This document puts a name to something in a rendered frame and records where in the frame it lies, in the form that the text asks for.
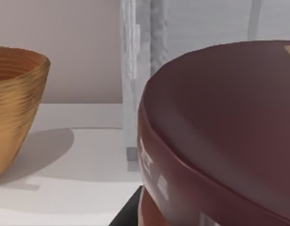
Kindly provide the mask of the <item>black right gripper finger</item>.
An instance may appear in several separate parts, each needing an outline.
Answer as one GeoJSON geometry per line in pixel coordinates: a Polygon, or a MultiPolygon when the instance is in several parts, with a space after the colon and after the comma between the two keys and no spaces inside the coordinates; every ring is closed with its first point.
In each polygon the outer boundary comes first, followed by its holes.
{"type": "Polygon", "coordinates": [[[142,186],[139,186],[108,226],[139,226],[138,206],[142,186]]]}

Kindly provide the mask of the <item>wooden ribbed bowl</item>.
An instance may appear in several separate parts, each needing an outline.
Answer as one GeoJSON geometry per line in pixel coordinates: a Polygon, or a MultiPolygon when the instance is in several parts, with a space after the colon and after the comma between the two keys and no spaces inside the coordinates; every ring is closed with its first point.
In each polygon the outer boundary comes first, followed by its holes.
{"type": "Polygon", "coordinates": [[[0,47],[0,175],[18,155],[41,103],[50,60],[38,52],[0,47]]]}

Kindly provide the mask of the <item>dark red round container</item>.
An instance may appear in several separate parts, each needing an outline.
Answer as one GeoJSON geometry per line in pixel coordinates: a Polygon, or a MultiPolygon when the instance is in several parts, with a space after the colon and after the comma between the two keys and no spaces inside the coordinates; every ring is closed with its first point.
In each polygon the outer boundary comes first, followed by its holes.
{"type": "Polygon", "coordinates": [[[138,111],[140,226],[290,226],[290,40],[179,56],[138,111]]]}

